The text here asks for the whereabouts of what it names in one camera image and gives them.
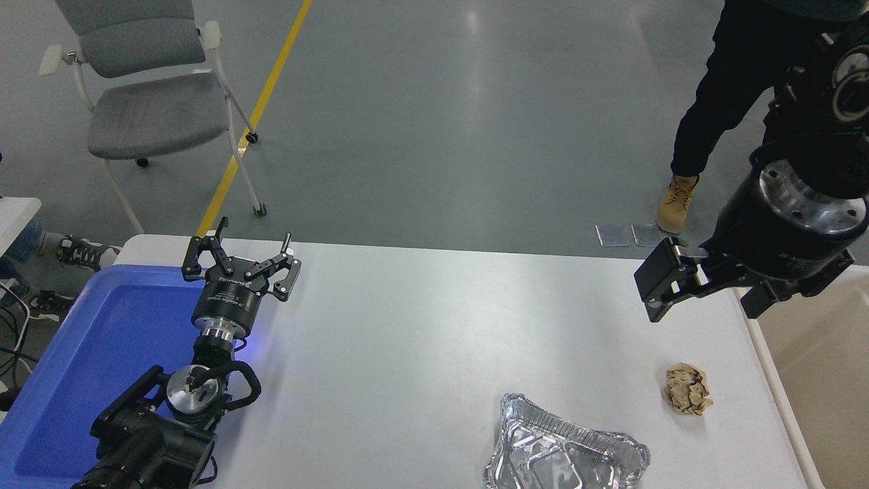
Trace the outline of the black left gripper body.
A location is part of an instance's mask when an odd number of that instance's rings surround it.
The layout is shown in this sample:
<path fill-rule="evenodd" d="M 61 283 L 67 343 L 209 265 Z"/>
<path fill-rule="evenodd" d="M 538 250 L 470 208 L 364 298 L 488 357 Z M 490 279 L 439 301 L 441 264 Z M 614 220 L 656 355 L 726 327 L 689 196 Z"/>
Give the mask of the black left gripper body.
<path fill-rule="evenodd" d="M 224 276 L 220 270 L 209 270 L 205 281 L 204 290 L 191 316 L 193 326 L 205 330 L 223 320 L 235 329 L 236 335 L 251 334 L 261 300 L 267 291 L 267 279 L 258 276 L 245 280 L 243 272 Z"/>

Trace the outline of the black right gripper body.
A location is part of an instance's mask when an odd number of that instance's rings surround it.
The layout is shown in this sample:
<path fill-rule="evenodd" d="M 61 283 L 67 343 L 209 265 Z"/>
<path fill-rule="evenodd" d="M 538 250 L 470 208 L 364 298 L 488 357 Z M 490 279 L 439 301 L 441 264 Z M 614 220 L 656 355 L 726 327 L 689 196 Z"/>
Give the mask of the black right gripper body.
<path fill-rule="evenodd" d="M 743 286 L 797 280 L 798 293 L 820 294 L 853 257 L 867 230 L 866 198 L 815 191 L 792 169 L 754 169 L 727 202 L 705 250 L 741 264 Z"/>

